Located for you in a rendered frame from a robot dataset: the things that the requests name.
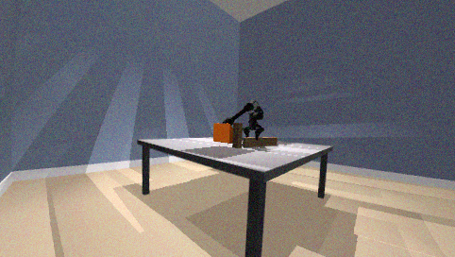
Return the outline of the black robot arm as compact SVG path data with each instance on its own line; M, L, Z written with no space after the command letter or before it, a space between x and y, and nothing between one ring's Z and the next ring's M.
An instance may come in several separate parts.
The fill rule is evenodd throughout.
M254 112L253 112L253 111ZM244 114L246 111L250 111L249 120L262 120L263 118L263 109L260 107L257 100L249 100L245 103L244 107L235 113L233 116L227 117L222 123L233 125L234 121Z

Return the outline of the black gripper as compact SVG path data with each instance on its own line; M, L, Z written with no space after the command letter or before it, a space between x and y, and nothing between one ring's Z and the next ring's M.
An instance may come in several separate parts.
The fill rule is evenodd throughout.
M249 138L249 132L250 130L256 130L255 135L256 135L256 141L258 141L258 138L260 134L264 131L264 128L257 128L257 120L249 120L249 127L243 127L243 132L246 136L246 138Z

